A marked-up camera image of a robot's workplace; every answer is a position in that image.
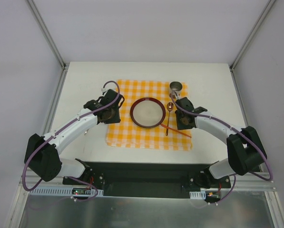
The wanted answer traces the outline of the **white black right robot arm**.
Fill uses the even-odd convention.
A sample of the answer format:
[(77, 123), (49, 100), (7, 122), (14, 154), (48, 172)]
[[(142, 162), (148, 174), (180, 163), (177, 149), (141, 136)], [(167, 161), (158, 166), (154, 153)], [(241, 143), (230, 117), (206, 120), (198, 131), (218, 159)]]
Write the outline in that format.
[(225, 176), (244, 176), (247, 173), (265, 181), (273, 180), (267, 155), (255, 128), (235, 126), (201, 106), (194, 108), (187, 97), (172, 102), (189, 119), (190, 128), (203, 130), (227, 146), (227, 158), (203, 171), (206, 186), (215, 187)]

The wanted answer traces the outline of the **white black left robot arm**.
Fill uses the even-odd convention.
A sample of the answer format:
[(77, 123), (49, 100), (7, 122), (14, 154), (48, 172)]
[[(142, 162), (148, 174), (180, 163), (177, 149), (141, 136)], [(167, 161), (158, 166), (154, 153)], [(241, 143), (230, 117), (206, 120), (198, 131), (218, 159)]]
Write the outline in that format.
[(125, 101), (123, 95), (109, 89), (97, 100), (90, 100), (75, 117), (58, 129), (43, 136), (32, 135), (28, 140), (24, 158), (28, 168), (43, 181), (51, 181), (57, 176), (70, 176), (80, 184), (89, 182), (87, 165), (80, 159), (60, 158), (63, 150), (85, 131), (99, 123), (115, 124), (120, 122), (119, 108)]

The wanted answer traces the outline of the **red rimmed cream plate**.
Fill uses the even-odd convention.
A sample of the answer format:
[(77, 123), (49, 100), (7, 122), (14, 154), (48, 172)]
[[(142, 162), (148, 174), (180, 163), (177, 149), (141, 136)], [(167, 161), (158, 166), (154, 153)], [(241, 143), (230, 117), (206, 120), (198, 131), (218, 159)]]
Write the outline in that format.
[(140, 98), (130, 108), (131, 120), (141, 128), (155, 128), (164, 121), (165, 117), (164, 105), (152, 97)]

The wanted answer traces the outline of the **orange chopsticks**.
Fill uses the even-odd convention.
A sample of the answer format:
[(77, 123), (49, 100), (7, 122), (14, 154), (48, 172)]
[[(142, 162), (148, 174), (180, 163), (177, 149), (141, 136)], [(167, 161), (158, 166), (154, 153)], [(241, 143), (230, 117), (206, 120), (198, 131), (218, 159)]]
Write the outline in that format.
[(161, 125), (162, 127), (166, 128), (167, 130), (171, 130), (171, 131), (174, 131), (174, 132), (176, 132), (176, 133), (178, 133), (178, 134), (181, 134), (181, 135), (184, 135), (184, 136), (186, 136), (186, 137), (192, 138), (191, 135), (188, 135), (188, 134), (183, 133), (183, 132), (181, 132), (181, 131), (179, 131), (179, 130), (173, 129), (173, 128), (171, 128), (171, 127), (169, 127), (169, 126), (166, 126), (166, 125), (164, 125), (164, 124), (162, 124), (162, 123), (161, 123), (160, 125)]

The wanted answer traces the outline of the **metal cup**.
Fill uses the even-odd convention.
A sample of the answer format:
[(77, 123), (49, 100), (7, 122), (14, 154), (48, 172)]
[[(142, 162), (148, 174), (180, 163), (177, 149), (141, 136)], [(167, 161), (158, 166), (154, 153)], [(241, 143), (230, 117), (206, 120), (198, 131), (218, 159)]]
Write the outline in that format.
[(169, 96), (173, 99), (178, 99), (181, 91), (183, 89), (183, 85), (178, 81), (173, 81), (169, 84)]

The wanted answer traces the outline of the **copper spoon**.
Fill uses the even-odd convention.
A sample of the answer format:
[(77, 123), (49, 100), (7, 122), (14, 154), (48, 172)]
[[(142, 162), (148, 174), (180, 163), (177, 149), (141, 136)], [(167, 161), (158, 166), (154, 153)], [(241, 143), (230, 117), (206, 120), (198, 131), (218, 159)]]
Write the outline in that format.
[(166, 105), (166, 109), (168, 111), (168, 117), (167, 117), (167, 128), (166, 128), (166, 136), (168, 136), (169, 131), (169, 121), (170, 121), (170, 113), (173, 111), (174, 104), (172, 102), (168, 102)]

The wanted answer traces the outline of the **yellow white checkered cloth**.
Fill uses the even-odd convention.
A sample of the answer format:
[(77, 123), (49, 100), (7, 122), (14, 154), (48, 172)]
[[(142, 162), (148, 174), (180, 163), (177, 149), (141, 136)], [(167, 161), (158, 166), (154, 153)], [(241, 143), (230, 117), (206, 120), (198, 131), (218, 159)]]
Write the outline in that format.
[(161, 125), (153, 129), (144, 129), (137, 126), (130, 117), (132, 104), (143, 97), (155, 98), (166, 106), (171, 101), (169, 82), (119, 79), (117, 83), (125, 101), (119, 110), (121, 122), (108, 125), (107, 145), (174, 151), (189, 151), (193, 148), (190, 130), (183, 130), (182, 134), (174, 131), (176, 129), (175, 108), (170, 117), (167, 116), (163, 120), (163, 125), (171, 128), (168, 130), (168, 135), (166, 135), (166, 128)]

